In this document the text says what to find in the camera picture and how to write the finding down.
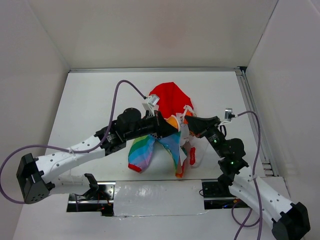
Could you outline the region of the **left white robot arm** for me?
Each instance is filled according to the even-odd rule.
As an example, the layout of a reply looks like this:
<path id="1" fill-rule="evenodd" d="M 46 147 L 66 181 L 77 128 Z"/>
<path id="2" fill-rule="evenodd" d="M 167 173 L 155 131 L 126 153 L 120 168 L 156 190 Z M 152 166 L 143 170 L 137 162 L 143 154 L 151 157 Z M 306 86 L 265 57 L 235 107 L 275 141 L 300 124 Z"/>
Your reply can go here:
<path id="1" fill-rule="evenodd" d="M 80 187 L 88 200 L 97 197 L 98 184 L 94 176 L 62 178 L 62 174 L 86 162 L 116 153 L 126 147 L 127 141 L 151 134 L 165 138 L 180 130 L 177 120 L 165 119 L 160 111 L 142 116 L 136 108 L 128 108 L 112 123 L 93 136 L 69 147 L 66 151 L 34 157 L 28 153 L 19 163 L 16 177 L 25 204 L 34 204 L 51 194 L 58 194 L 59 187 Z"/>

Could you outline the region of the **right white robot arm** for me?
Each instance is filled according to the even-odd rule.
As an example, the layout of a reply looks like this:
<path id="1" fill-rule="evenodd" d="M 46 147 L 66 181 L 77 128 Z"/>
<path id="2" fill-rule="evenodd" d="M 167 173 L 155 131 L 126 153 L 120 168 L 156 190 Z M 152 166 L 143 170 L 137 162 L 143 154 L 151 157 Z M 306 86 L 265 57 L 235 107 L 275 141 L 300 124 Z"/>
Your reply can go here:
<path id="1" fill-rule="evenodd" d="M 222 175 L 218 190 L 223 196 L 231 194 L 266 222 L 277 240 L 300 240 L 311 229 L 308 210 L 301 202 L 284 197 L 262 178 L 244 160 L 245 146 L 241 139 L 226 139 L 219 129 L 220 119 L 187 116 L 189 130 L 198 138 L 206 138 L 221 158 L 218 161 Z"/>

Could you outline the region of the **rainbow striped kids jacket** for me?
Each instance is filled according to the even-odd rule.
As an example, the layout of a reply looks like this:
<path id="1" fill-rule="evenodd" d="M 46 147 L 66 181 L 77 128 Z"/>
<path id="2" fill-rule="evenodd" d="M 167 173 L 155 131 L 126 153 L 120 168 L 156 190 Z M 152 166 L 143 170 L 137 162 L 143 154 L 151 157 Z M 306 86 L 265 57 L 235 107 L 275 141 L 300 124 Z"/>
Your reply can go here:
<path id="1" fill-rule="evenodd" d="M 157 85 L 149 95 L 159 98 L 154 105 L 178 132 L 163 138 L 154 134 L 136 138 L 128 153 L 128 168 L 138 173 L 145 171 L 154 155 L 155 144 L 158 143 L 172 158 L 175 176 L 182 178 L 185 167 L 195 167 L 202 160 L 206 150 L 196 143 L 196 137 L 188 127 L 186 117 L 196 116 L 192 99 L 174 82 Z"/>

